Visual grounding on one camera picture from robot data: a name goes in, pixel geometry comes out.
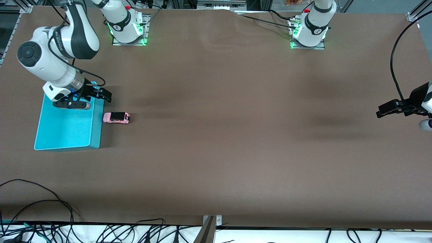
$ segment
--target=green led light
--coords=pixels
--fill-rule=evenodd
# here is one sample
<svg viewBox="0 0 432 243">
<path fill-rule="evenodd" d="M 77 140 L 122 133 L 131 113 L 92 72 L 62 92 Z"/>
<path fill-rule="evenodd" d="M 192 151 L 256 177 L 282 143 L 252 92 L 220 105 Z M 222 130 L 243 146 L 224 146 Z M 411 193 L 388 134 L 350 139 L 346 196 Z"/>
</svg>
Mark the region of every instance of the green led light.
<svg viewBox="0 0 432 243">
<path fill-rule="evenodd" d="M 114 34 L 112 33 L 111 26 L 108 25 L 108 28 L 109 28 L 109 32 L 111 33 L 111 35 L 114 36 Z"/>
<path fill-rule="evenodd" d="M 134 28 L 135 28 L 135 30 L 137 31 L 137 34 L 139 34 L 139 35 L 143 32 L 143 29 L 140 28 L 140 29 L 138 30 L 138 28 L 137 28 L 136 25 L 134 25 Z"/>
<path fill-rule="evenodd" d="M 147 37 L 143 38 L 141 40 L 141 43 L 143 44 L 143 46 L 146 46 L 147 45 Z"/>
</svg>

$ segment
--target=metal mounting plate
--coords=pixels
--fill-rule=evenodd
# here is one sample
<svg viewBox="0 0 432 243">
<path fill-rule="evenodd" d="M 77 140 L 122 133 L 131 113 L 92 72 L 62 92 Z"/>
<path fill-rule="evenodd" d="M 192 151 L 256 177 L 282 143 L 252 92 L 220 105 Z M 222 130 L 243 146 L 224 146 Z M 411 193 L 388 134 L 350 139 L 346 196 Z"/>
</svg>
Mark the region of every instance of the metal mounting plate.
<svg viewBox="0 0 432 243">
<path fill-rule="evenodd" d="M 206 222 L 207 218 L 211 215 L 204 215 L 203 217 L 203 224 Z M 222 225 L 222 215 L 216 215 L 216 226 Z"/>
<path fill-rule="evenodd" d="M 318 45 L 309 47 L 300 44 L 300 42 L 294 39 L 292 36 L 289 37 L 291 39 L 291 49 L 306 49 L 306 50 L 325 50 L 324 41 L 321 41 Z"/>
<path fill-rule="evenodd" d="M 143 46 L 147 45 L 147 39 L 149 37 L 149 31 L 150 31 L 150 18 L 151 14 L 143 14 L 143 23 L 145 25 L 142 26 L 143 28 L 143 34 L 138 37 L 135 41 L 131 43 L 121 43 L 116 38 L 112 38 L 112 45 L 124 45 L 124 46 Z"/>
</svg>

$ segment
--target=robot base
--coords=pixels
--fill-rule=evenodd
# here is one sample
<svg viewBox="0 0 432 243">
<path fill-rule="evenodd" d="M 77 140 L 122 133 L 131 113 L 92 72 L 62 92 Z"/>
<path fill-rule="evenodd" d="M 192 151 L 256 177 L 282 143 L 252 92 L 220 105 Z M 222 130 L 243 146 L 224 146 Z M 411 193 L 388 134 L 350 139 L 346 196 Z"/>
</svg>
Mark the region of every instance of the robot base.
<svg viewBox="0 0 432 243">
<path fill-rule="evenodd" d="M 142 26 L 138 27 L 138 28 L 142 28 L 143 29 L 143 34 L 138 37 L 135 41 L 130 42 L 130 43 L 121 43 L 118 40 L 116 40 L 116 38 L 112 38 L 112 45 L 124 45 L 124 46 L 143 46 L 143 45 L 147 45 L 147 39 L 149 37 L 149 29 L 150 29 L 150 14 L 143 14 L 143 19 L 142 19 Z"/>
<path fill-rule="evenodd" d="M 289 29 L 289 38 L 291 40 L 291 49 L 307 49 L 307 50 L 325 50 L 324 40 L 321 40 L 321 42 L 316 46 L 304 46 L 300 44 L 300 42 L 293 37 L 294 34 L 297 31 L 297 28 L 301 24 L 300 15 L 297 15 L 295 18 L 291 18 L 287 21 L 288 26 L 294 26 L 296 29 Z"/>
</svg>

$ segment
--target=white floor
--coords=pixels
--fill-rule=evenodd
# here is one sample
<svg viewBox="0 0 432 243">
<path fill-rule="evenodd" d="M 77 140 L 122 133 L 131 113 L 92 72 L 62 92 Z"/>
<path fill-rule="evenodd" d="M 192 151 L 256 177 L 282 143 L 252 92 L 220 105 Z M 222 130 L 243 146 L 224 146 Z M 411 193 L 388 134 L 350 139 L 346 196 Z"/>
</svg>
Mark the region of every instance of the white floor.
<svg viewBox="0 0 432 243">
<path fill-rule="evenodd" d="M 9 228 L 18 229 L 24 226 L 11 226 Z M 69 226 L 62 227 L 62 232 L 67 234 Z M 84 243 L 95 243 L 97 238 L 101 235 L 102 231 L 106 228 L 105 225 L 74 225 L 74 232 L 77 234 L 79 239 Z M 115 231 L 115 235 L 118 236 L 122 241 L 115 240 L 112 243 L 137 243 L 140 237 L 146 233 L 150 226 L 138 226 L 135 228 L 135 237 L 133 234 L 127 233 L 128 226 L 123 226 Z M 184 230 L 180 230 L 182 236 L 192 243 L 197 236 L 200 227 L 193 227 Z M 168 227 L 161 231 L 159 237 L 159 243 L 172 243 L 175 234 L 172 232 L 176 231 L 175 226 Z M 107 231 L 104 236 L 104 240 L 99 238 L 98 242 L 109 243 L 115 236 L 113 233 L 108 234 Z M 378 231 L 356 231 L 362 243 L 374 243 L 378 237 Z M 232 241 L 233 243 L 324 243 L 327 238 L 327 230 L 220 230 L 216 232 L 215 243 L 227 243 Z M 31 237 L 32 233 L 25 233 L 23 241 L 27 241 Z M 354 233 L 351 231 L 350 235 L 356 240 Z M 14 236 L 4 237 L 3 239 L 10 239 Z M 79 241 L 70 234 L 70 243 L 79 243 Z M 42 237 L 35 235 L 32 239 L 33 243 L 46 243 Z M 157 242 L 157 234 L 151 238 L 151 243 Z M 180 243 L 186 243 L 186 241 L 179 237 Z M 346 235 L 345 230 L 333 230 L 330 235 L 329 243 L 350 243 L 351 241 Z M 411 231 L 383 231 L 379 243 L 431 243 L 432 232 L 411 232 Z"/>
</svg>

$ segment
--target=black cable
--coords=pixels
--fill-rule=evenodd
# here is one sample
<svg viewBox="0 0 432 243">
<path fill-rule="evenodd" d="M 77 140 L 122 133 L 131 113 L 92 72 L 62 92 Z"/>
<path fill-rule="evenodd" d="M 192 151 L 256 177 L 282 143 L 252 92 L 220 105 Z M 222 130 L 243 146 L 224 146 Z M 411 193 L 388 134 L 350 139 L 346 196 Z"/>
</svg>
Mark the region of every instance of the black cable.
<svg viewBox="0 0 432 243">
<path fill-rule="evenodd" d="M 146 232 L 143 234 L 143 236 L 138 240 L 137 243 L 141 243 L 144 239 L 145 239 L 146 241 L 150 242 L 150 231 L 151 231 L 151 229 L 152 229 L 153 227 L 154 227 L 153 225 L 150 226 L 149 230 L 146 231 Z"/>
<path fill-rule="evenodd" d="M 277 25 L 277 26 L 287 27 L 287 28 L 289 28 L 289 29 L 295 29 L 294 26 L 287 26 L 287 25 L 283 25 L 283 24 L 278 24 L 278 23 L 275 23 L 275 22 L 270 22 L 270 21 L 263 20 L 263 19 L 257 19 L 257 18 L 250 17 L 250 16 L 246 16 L 246 15 L 243 15 L 243 14 L 241 14 L 241 16 L 243 16 L 243 17 L 245 17 L 245 18 L 248 18 L 248 19 L 254 19 L 254 20 L 258 20 L 258 21 L 266 22 L 266 23 L 269 23 L 269 24 L 272 24 L 272 25 Z"/>
<path fill-rule="evenodd" d="M 161 232 L 162 232 L 162 230 L 164 230 L 164 229 L 166 229 L 166 228 L 168 228 L 168 227 L 170 227 L 170 226 L 165 226 L 165 227 L 163 227 L 162 225 L 159 227 L 159 229 L 155 229 L 153 232 L 155 232 L 153 235 L 151 235 L 150 236 L 150 239 L 152 239 L 155 235 L 158 235 L 158 238 L 156 239 L 156 242 L 158 242 L 159 241 L 159 237 L 161 236 Z"/>
<path fill-rule="evenodd" d="M 117 227 L 117 228 L 115 228 L 114 230 L 111 230 L 111 233 L 114 233 L 114 231 L 115 230 L 118 230 L 118 229 L 120 229 L 121 227 L 123 227 L 123 225 L 121 225 L 121 226 L 119 226 L 119 227 Z M 104 234 L 104 232 L 105 232 L 105 230 L 102 232 L 102 239 L 101 239 L 101 243 L 102 242 L 104 242 L 104 240 L 111 234 L 111 233 L 109 233 L 108 235 L 106 235 L 106 236 L 103 236 L 103 234 Z"/>
<path fill-rule="evenodd" d="M 32 239 L 33 239 L 33 236 L 35 236 L 35 233 L 36 233 L 36 226 L 35 226 L 35 228 L 34 228 L 34 230 L 33 230 L 33 234 L 32 234 L 32 236 L 30 236 L 30 239 L 27 241 L 28 243 L 31 243 L 31 242 L 32 242 Z"/>
<path fill-rule="evenodd" d="M 118 236 L 115 234 L 115 231 L 114 231 L 114 230 L 113 230 L 112 233 L 113 233 L 113 235 L 115 236 L 114 240 L 117 239 Z"/>
<path fill-rule="evenodd" d="M 312 1 L 310 4 L 308 4 L 308 5 L 307 5 L 303 10 L 302 10 L 302 12 L 304 12 L 305 9 L 309 8 L 309 6 L 311 6 L 313 3 L 314 3 L 314 1 Z"/>
<path fill-rule="evenodd" d="M 181 228 L 181 229 L 179 229 L 179 230 L 184 230 L 184 229 L 188 229 L 188 228 L 192 228 L 192 227 L 199 227 L 199 226 L 186 226 L 186 227 L 184 227 L 184 228 Z M 175 233 L 177 230 L 175 230 L 175 231 L 172 231 L 171 233 L 169 233 L 169 234 L 167 234 L 167 235 L 165 235 L 164 237 L 162 237 L 160 240 L 158 240 L 158 241 L 156 241 L 156 243 L 160 243 L 161 241 L 163 241 L 165 238 L 167 238 L 169 235 L 171 235 L 171 234 L 173 234 L 173 233 Z"/>
<path fill-rule="evenodd" d="M 330 235 L 331 235 L 331 228 L 328 229 L 328 235 L 327 235 L 327 238 L 325 240 L 325 243 L 328 243 L 328 240 L 330 239 Z"/>
<path fill-rule="evenodd" d="M 274 14 L 276 14 L 279 18 L 281 18 L 281 19 L 284 19 L 284 20 L 289 20 L 290 18 L 287 18 L 287 17 L 284 17 L 284 16 L 282 16 L 282 15 L 280 15 L 278 12 L 276 12 L 275 10 L 267 10 L 267 12 L 270 12 L 270 13 L 274 13 Z"/>
<path fill-rule="evenodd" d="M 250 6 L 248 9 L 246 9 L 246 10 L 247 10 L 247 11 L 251 10 L 252 6 L 253 6 L 257 1 L 258 1 L 258 0 L 255 0 L 255 1 L 251 4 L 251 6 Z"/>
<path fill-rule="evenodd" d="M 180 233 L 180 231 L 178 232 L 178 234 L 180 235 L 180 237 L 181 238 L 183 238 L 184 239 L 184 241 L 186 242 L 186 243 L 189 243 L 189 241 L 187 241 L 187 239 Z"/>
<path fill-rule="evenodd" d="M 398 38 L 396 39 L 396 42 L 394 43 L 393 46 L 393 50 L 391 51 L 391 56 L 390 56 L 390 72 L 391 72 L 391 77 L 393 78 L 394 84 L 396 85 L 396 90 L 397 93 L 399 94 L 400 100 L 402 101 L 403 105 L 412 113 L 416 114 L 416 115 L 423 115 L 422 113 L 413 111 L 411 109 L 411 107 L 408 106 L 407 101 L 403 98 L 402 92 L 400 90 L 399 84 L 396 80 L 396 76 L 394 74 L 394 70 L 393 70 L 393 58 L 394 58 L 394 51 L 396 50 L 397 44 L 399 43 L 400 38 L 405 34 L 405 32 L 411 27 L 413 26 L 417 21 L 421 20 L 423 17 L 431 14 L 432 11 L 428 11 L 427 13 L 421 15 L 420 17 L 418 17 L 414 22 L 411 22 L 407 27 L 405 27 L 405 29 L 403 29 L 403 31 L 400 33 L 400 35 L 398 36 Z"/>
<path fill-rule="evenodd" d="M 174 235 L 174 240 L 172 243 L 180 243 L 180 241 L 178 241 L 178 235 L 180 233 L 180 226 L 177 225 L 176 227 L 176 231 L 175 231 L 175 235 Z"/>
<path fill-rule="evenodd" d="M 377 239 L 375 240 L 375 243 L 378 243 L 378 241 L 379 241 L 379 239 L 381 238 L 381 235 L 382 235 L 382 230 L 378 229 L 378 231 L 379 231 L 379 234 L 378 234 Z"/>
<path fill-rule="evenodd" d="M 120 233 L 118 236 L 116 236 L 110 243 L 114 243 L 114 241 L 116 240 L 116 239 L 120 239 L 119 237 L 121 236 L 121 235 L 123 235 L 125 232 L 127 232 L 128 230 L 129 230 L 129 233 L 127 234 L 127 236 L 124 238 L 124 239 L 126 239 L 129 235 L 130 235 L 130 233 L 133 231 L 133 229 L 136 227 L 136 226 L 138 226 L 140 223 L 142 223 L 142 222 L 149 222 L 149 221 L 157 221 L 157 220 L 161 220 L 162 221 L 162 224 L 164 224 L 165 223 L 165 220 L 163 219 L 163 218 L 154 218 L 154 219 L 145 219 L 145 220 L 138 220 L 136 223 L 134 223 L 133 225 L 131 225 L 129 228 L 127 228 L 125 231 L 123 231 L 122 233 Z"/>
<path fill-rule="evenodd" d="M 55 199 L 46 199 L 46 200 L 39 200 L 39 201 L 35 201 L 35 202 L 32 202 L 31 204 L 29 204 L 29 205 L 27 205 L 27 206 L 25 206 L 25 207 L 23 207 L 13 218 L 12 218 L 12 220 L 11 220 L 11 222 L 12 221 L 14 221 L 16 218 L 18 218 L 18 216 L 26 209 L 26 208 L 28 208 L 28 207 L 30 207 L 30 206 L 32 206 L 32 205 L 35 205 L 35 204 L 37 204 L 37 203 L 41 203 L 41 202 L 46 202 L 46 201 L 58 201 L 58 202 L 61 202 L 61 201 L 63 201 L 63 200 L 55 200 Z"/>
<path fill-rule="evenodd" d="M 351 236 L 349 236 L 349 231 L 350 231 L 350 230 L 352 230 L 352 231 L 354 232 L 354 234 L 356 235 L 356 237 L 357 237 L 357 239 L 359 240 L 359 242 L 355 242 L 355 241 L 351 238 Z M 353 229 L 347 229 L 347 230 L 346 230 L 346 235 L 348 236 L 349 240 L 351 240 L 352 243 L 362 243 L 362 241 L 360 240 L 359 235 L 357 234 L 357 232 L 356 232 L 355 230 L 353 230 Z"/>
<path fill-rule="evenodd" d="M 14 182 L 14 181 L 22 181 L 22 182 L 30 183 L 30 184 L 33 184 L 33 185 L 37 185 L 37 186 L 39 186 L 39 187 L 41 187 L 41 188 L 43 188 L 43 189 L 49 191 L 50 193 L 52 193 L 52 194 L 57 198 L 57 200 L 40 200 L 40 201 L 37 201 L 37 202 L 33 202 L 33 203 L 31 203 L 31 204 L 25 206 L 23 209 L 21 209 L 21 211 L 20 211 L 19 213 L 17 213 L 17 214 L 14 216 L 14 219 L 15 219 L 16 217 L 18 217 L 18 215 L 19 215 L 23 210 L 25 210 L 26 208 L 28 208 L 28 207 L 31 206 L 31 205 L 34 205 L 34 204 L 36 204 L 36 203 L 43 202 L 43 201 L 58 201 L 58 202 L 60 202 L 61 204 L 63 204 L 63 205 L 68 209 L 68 211 L 70 212 L 70 223 L 71 223 L 71 225 L 72 225 L 72 223 L 73 223 L 73 221 L 74 221 L 74 218 L 73 218 L 73 211 L 74 211 L 74 210 L 73 210 L 72 206 L 71 206 L 68 202 L 63 201 L 57 193 L 55 193 L 53 190 L 51 190 L 51 189 L 49 189 L 49 188 L 47 188 L 47 187 L 45 187 L 45 186 L 43 186 L 43 185 L 41 185 L 41 184 L 39 184 L 39 183 L 32 182 L 32 181 L 29 181 L 29 180 L 24 180 L 24 179 L 12 179 L 12 180 L 6 181 L 6 182 L 0 184 L 0 187 L 6 185 L 6 184 L 8 184 L 8 183 Z"/>
<path fill-rule="evenodd" d="M 126 0 L 126 2 L 129 4 L 129 6 L 131 7 L 131 8 L 135 8 L 135 7 L 132 7 L 132 4 L 128 1 L 128 0 Z"/>
<path fill-rule="evenodd" d="M 64 18 L 63 22 L 61 23 L 61 25 L 57 26 L 57 27 L 55 28 L 55 30 L 54 30 L 53 33 L 56 33 L 57 31 L 60 31 L 61 28 L 64 27 L 64 23 L 65 23 L 65 21 L 66 21 L 66 15 L 65 15 L 65 18 Z M 53 38 L 54 38 L 54 34 L 51 35 L 50 39 L 48 40 L 48 49 L 51 51 L 51 53 L 52 53 L 54 56 L 56 56 L 60 61 L 64 62 L 66 65 L 75 68 L 76 70 L 80 71 L 81 73 L 90 74 L 90 75 L 92 75 L 92 76 L 94 76 L 94 77 L 99 78 L 99 79 L 102 80 L 102 82 L 103 82 L 102 84 L 87 84 L 88 86 L 99 86 L 99 87 L 102 87 L 102 86 L 104 86 L 104 85 L 106 84 L 105 79 L 102 78 L 101 76 L 99 76 L 99 75 L 97 75 L 97 74 L 94 74 L 94 73 L 91 73 L 91 72 L 89 72 L 89 71 L 83 70 L 83 69 L 81 69 L 81 68 L 79 68 L 79 67 L 75 67 L 75 66 L 71 65 L 69 62 L 65 61 L 63 58 L 59 57 L 57 54 L 55 54 L 54 51 L 53 51 L 52 48 L 51 48 L 51 45 L 50 45 L 50 44 L 51 44 L 51 40 L 52 40 Z"/>
<path fill-rule="evenodd" d="M 50 3 L 51 7 L 53 7 L 53 9 L 57 12 L 57 14 L 60 16 L 60 18 L 65 19 L 65 17 L 63 17 L 61 15 L 61 13 L 57 10 L 57 8 L 54 6 L 52 0 L 48 0 L 48 2 Z"/>
<path fill-rule="evenodd" d="M 0 225 L 1 225 L 1 232 L 3 234 L 5 234 L 4 227 L 3 227 L 3 217 L 1 215 L 1 210 L 0 210 Z"/>
<path fill-rule="evenodd" d="M 196 9 L 195 4 L 192 2 L 192 0 L 187 0 L 187 1 L 188 1 L 188 3 L 189 3 L 189 6 L 190 6 L 192 9 Z"/>
</svg>

